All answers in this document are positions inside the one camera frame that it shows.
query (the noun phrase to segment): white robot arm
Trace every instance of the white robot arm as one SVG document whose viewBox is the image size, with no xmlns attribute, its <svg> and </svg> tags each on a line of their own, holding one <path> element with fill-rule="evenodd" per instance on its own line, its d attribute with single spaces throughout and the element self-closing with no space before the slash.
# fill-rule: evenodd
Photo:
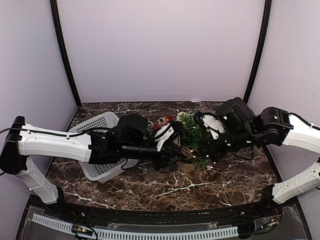
<svg viewBox="0 0 320 240">
<path fill-rule="evenodd" d="M 9 134 L 0 155 L 0 169 L 21 179 L 45 204 L 52 205 L 63 197 L 62 190 L 48 181 L 30 155 L 69 158 L 89 164 L 114 164 L 120 158 L 150 159 L 156 170 L 168 166 L 172 157 L 182 156 L 173 149 L 163 149 L 174 132 L 176 136 L 179 134 L 177 129 L 174 131 L 174 124 L 169 129 L 162 127 L 154 139 L 150 136 L 145 139 L 144 135 L 149 134 L 147 126 L 144 117 L 133 114 L 121 117 L 112 129 L 98 128 L 107 132 L 92 131 L 97 130 L 92 128 L 73 133 L 25 124 L 25 118 L 18 116 L 12 128 L 5 129 Z"/>
<path fill-rule="evenodd" d="M 255 116 L 239 97 L 222 104 L 215 115 L 196 113 L 194 120 L 211 130 L 212 138 L 202 151 L 214 162 L 220 161 L 227 152 L 237 152 L 253 143 L 258 147 L 264 144 L 294 146 L 320 154 L 320 127 L 275 107 L 268 107 Z M 320 160 L 298 175 L 276 183 L 267 197 L 283 204 L 319 185 Z"/>
</svg>

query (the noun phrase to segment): marble table surface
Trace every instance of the marble table surface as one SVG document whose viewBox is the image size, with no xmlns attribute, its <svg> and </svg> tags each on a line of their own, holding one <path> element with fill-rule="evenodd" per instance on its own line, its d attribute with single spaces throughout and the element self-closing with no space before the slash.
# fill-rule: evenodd
<svg viewBox="0 0 320 240">
<path fill-rule="evenodd" d="M 131 102 L 88 103 L 82 105 L 71 126 L 105 112 L 118 117 L 140 114 L 153 123 L 163 116 L 176 117 L 178 112 L 213 112 L 219 102 Z M 250 150 L 239 154 L 250 157 Z M 69 203 L 140 211 L 183 211 L 220 208 L 257 202 L 262 189 L 277 182 L 262 149 L 254 148 L 254 159 L 244 160 L 229 153 L 222 161 L 211 163 L 212 170 L 182 172 L 176 164 L 154 171 L 151 161 L 127 170 L 113 179 L 100 183 L 86 178 L 79 163 L 54 158 L 47 177 L 61 187 Z"/>
</svg>

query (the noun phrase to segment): black frame edge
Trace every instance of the black frame edge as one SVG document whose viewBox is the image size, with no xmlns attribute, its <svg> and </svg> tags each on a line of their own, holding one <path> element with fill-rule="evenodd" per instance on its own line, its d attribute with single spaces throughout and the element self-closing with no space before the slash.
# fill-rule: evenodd
<svg viewBox="0 0 320 240">
<path fill-rule="evenodd" d="M 72 91 L 74 101 L 75 101 L 76 105 L 78 107 L 80 107 L 82 105 L 82 103 L 81 103 L 81 99 L 80 99 L 80 96 L 78 93 L 78 89 L 76 86 L 74 76 L 72 74 L 72 70 L 71 70 L 71 66 L 70 66 L 70 62 L 69 62 L 69 58 L 68 58 L 68 54 L 67 54 L 65 40 L 64 40 L 63 33 L 62 33 L 61 23 L 60 23 L 57 0 L 50 0 L 50 5 L 51 5 L 51 13 L 52 13 L 52 19 L 53 19 L 56 39 L 58 41 L 64 70 L 65 70 L 66 76 L 68 78 L 68 82 L 69 82 L 69 85 L 70 85 L 70 88 Z"/>
<path fill-rule="evenodd" d="M 264 2 L 264 10 L 263 10 L 263 17 L 262 17 L 262 24 L 260 29 L 260 35 L 258 44 L 256 47 L 256 52 L 253 60 L 253 65 L 249 77 L 248 84 L 246 86 L 246 90 L 244 93 L 243 101 L 247 104 L 252 92 L 252 89 L 255 84 L 256 76 L 259 69 L 259 64 L 261 61 L 262 52 L 264 50 L 265 40 L 267 36 L 267 30 L 268 30 L 268 24 L 269 24 L 269 18 L 270 18 L 270 12 L 271 12 L 271 4 L 272 0 L 265 0 Z"/>
<path fill-rule="evenodd" d="M 217 216 L 215 219 L 209 217 L 209 218 L 206 218 L 205 219 L 189 219 L 188 215 L 190 213 L 199 213 L 199 212 L 207 212 L 208 210 L 209 211 L 213 211 L 213 214 L 218 214 L 219 212 L 225 212 L 225 211 L 235 211 L 235 212 L 239 212 L 239 211 L 242 211 L 242 207 L 245 207 L 245 206 L 254 206 L 256 204 L 259 204 L 258 202 L 253 202 L 253 203 L 247 203 L 247 204 L 243 204 L 243 205 L 238 205 L 238 206 L 232 206 L 232 207 L 223 207 L 223 208 L 212 208 L 212 209 L 203 209 L 203 210 L 189 210 L 186 212 L 187 215 L 181 215 L 181 212 L 164 212 L 164 211 L 160 211 L 160 212 L 152 212 L 152 213 L 155 213 L 156 215 L 157 214 L 169 214 L 169 215 L 181 215 L 180 217 L 185 219 L 187 218 L 187 222 L 186 223 L 183 223 L 181 222 L 180 224 L 199 224 L 199 223 L 208 223 L 208 222 L 212 222 L 212 221 L 216 221 L 216 219 L 221 219 L 221 217 Z M 79 221 L 77 221 L 78 223 L 82 223 L 82 224 L 85 224 L 86 226 L 95 226 L 95 225 L 99 225 L 99 226 L 104 226 L 106 227 L 109 223 L 124 223 L 126 222 L 127 224 L 138 224 L 138 222 L 136 222 L 136 218 L 140 219 L 140 218 L 144 218 L 146 215 L 149 214 L 149 212 L 147 211 L 128 211 L 128 210 L 112 210 L 112 209 L 105 209 L 105 208 L 98 208 L 98 207 L 90 207 L 90 206 L 82 206 L 82 205 L 77 205 L 77 204 L 74 204 L 74 203 L 67 203 L 68 207 L 69 208 L 72 208 L 72 210 L 74 210 L 75 212 L 80 212 L 80 213 L 86 213 L 84 217 L 81 217 L 81 219 L 79 219 Z M 305 232 L 305 235 L 307 237 L 307 240 L 313 240 L 312 239 L 312 236 L 311 236 L 311 233 L 310 233 L 310 230 L 309 230 L 309 227 L 308 227 L 308 224 L 307 224 L 307 221 L 306 221 L 306 218 L 305 218 L 305 215 L 302 211 L 302 208 L 301 208 L 301 205 L 298 201 L 298 198 L 297 197 L 294 197 L 292 198 L 291 200 L 289 200 L 288 202 L 284 203 L 283 207 L 287 207 L 287 206 L 292 206 L 292 205 L 295 205 L 297 207 L 297 210 L 298 210 L 298 213 L 299 213 L 299 216 L 301 218 L 301 221 L 302 221 L 302 225 L 303 225 L 303 228 L 304 228 L 304 232 Z M 37 208 L 41 208 L 41 209 L 44 209 L 44 214 L 47 214 L 49 216 L 52 216 L 52 217 L 55 217 L 49 210 L 46 209 L 46 205 L 41 201 L 41 199 L 36 196 L 36 195 L 33 195 L 31 194 L 29 199 L 28 199 L 28 202 L 26 204 L 26 207 L 24 209 L 24 213 L 23 213 L 23 216 L 21 218 L 21 221 L 20 221 L 20 225 L 19 225 L 19 229 L 18 229 L 18 233 L 16 235 L 16 240 L 19 240 L 19 237 L 21 236 L 22 234 L 22 229 L 24 227 L 24 222 L 26 220 L 26 216 L 28 214 L 28 211 L 29 211 L 29 208 L 30 206 L 34 206 L 34 207 L 37 207 Z M 100 217 L 99 216 L 96 216 L 96 218 L 92 218 L 91 217 L 91 212 L 92 211 L 98 211 L 98 212 L 101 212 L 102 215 L 104 215 L 105 217 L 102 217 L 99 221 L 99 223 L 96 222 L 97 219 L 99 219 Z M 114 217 L 109 217 L 108 213 L 116 213 L 117 215 L 119 215 L 119 218 L 115 219 Z M 226 219 L 226 225 L 228 224 L 232 224 L 234 226 L 243 226 L 243 225 L 248 225 L 252 222 L 252 219 L 248 219 L 246 221 L 237 221 L 235 218 L 237 218 L 234 213 L 231 213 L 229 216 L 226 216 L 224 217 Z"/>
</svg>

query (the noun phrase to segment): white wall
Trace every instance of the white wall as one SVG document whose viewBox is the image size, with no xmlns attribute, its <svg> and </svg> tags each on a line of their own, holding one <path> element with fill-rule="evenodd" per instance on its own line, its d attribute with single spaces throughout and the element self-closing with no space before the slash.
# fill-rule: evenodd
<svg viewBox="0 0 320 240">
<path fill-rule="evenodd" d="M 249 106 L 275 106 L 320 125 L 320 1 L 272 2 L 265 47 Z M 320 157 L 295 147 L 270 147 L 283 180 Z M 313 239 L 320 236 L 320 191 L 299 197 Z"/>
<path fill-rule="evenodd" d="M 243 96 L 264 0 L 59 0 L 84 103 Z"/>
<path fill-rule="evenodd" d="M 0 130 L 18 115 L 38 127 L 65 130 L 75 111 L 50 1 L 1 0 Z M 5 137 L 0 135 L 0 149 Z M 45 172 L 50 159 L 35 162 Z M 0 176 L 0 239 L 15 239 L 29 194 L 14 176 Z"/>
</svg>

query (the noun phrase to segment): gray plastic basket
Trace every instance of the gray plastic basket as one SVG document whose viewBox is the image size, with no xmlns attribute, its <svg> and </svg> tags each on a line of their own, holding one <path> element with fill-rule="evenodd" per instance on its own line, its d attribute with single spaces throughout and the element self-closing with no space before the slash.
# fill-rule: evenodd
<svg viewBox="0 0 320 240">
<path fill-rule="evenodd" d="M 69 130 L 72 133 L 79 133 L 84 130 L 96 127 L 106 127 L 113 128 L 118 124 L 119 118 L 111 111 L 107 111 L 103 114 L 90 118 L 87 121 L 84 121 L 77 126 L 74 126 Z M 121 166 L 124 168 L 130 168 L 136 165 L 138 160 L 128 159 L 126 164 L 126 159 L 122 158 L 118 163 L 115 164 L 89 164 L 86 162 L 80 162 L 80 166 L 85 174 L 85 176 L 91 181 L 98 181 L 104 183 L 115 176 L 124 172 L 121 169 Z"/>
</svg>

